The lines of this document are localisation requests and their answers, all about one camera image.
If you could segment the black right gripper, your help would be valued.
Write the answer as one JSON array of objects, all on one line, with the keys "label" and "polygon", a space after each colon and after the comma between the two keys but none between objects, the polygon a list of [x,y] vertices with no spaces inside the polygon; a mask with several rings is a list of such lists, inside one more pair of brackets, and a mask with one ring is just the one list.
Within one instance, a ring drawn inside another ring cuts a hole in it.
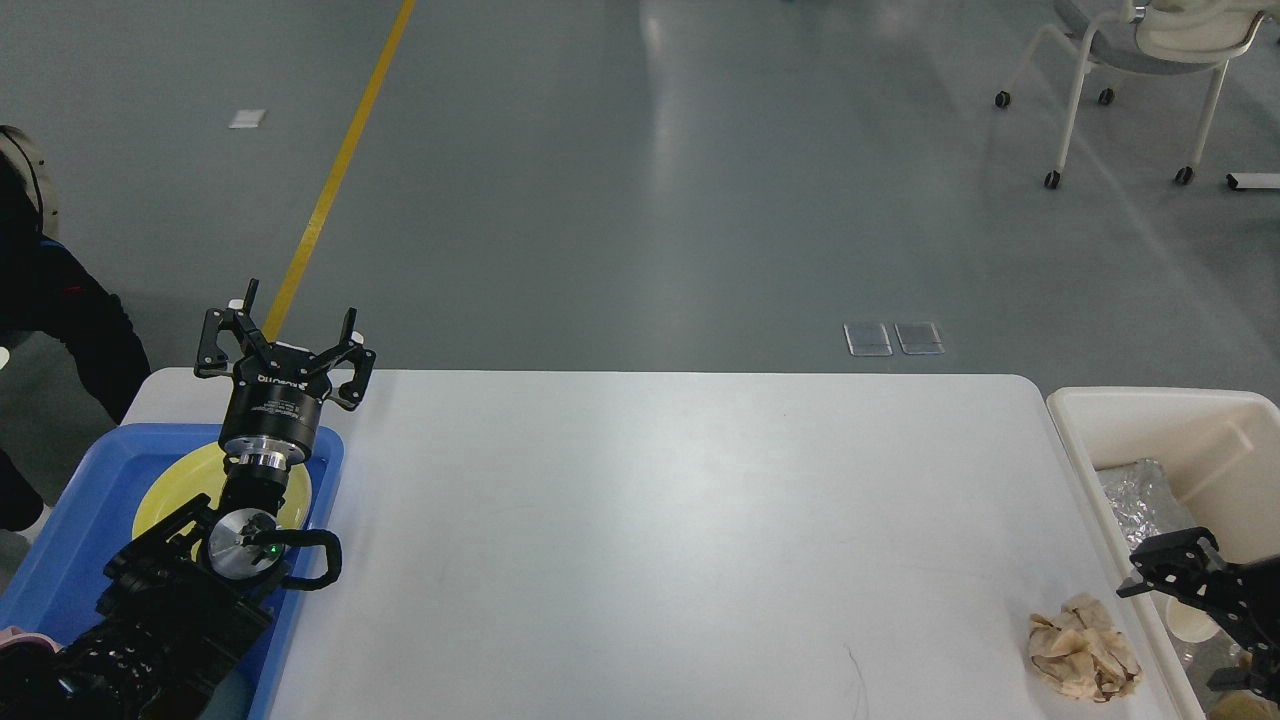
[{"label": "black right gripper", "polygon": [[1212,692],[1243,691],[1279,702],[1279,561],[1229,562],[1204,527],[1152,536],[1129,555],[1130,575],[1120,598],[1158,592],[1206,612],[1252,656],[1249,667],[1220,667]]}]

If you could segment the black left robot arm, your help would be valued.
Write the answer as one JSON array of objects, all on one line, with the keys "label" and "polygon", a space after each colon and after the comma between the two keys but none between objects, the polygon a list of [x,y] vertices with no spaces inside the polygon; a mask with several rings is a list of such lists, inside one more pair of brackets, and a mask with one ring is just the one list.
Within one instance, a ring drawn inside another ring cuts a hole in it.
[{"label": "black left robot arm", "polygon": [[195,719],[273,624],[278,591],[311,592],[343,568],[337,534],[282,524],[293,468],[307,462],[326,401],[364,400],[375,363],[355,309],[321,352],[270,341],[257,291],[207,310],[195,374],[227,377],[219,496],[193,492],[104,568],[99,621],[59,650],[3,642],[5,719]]}]

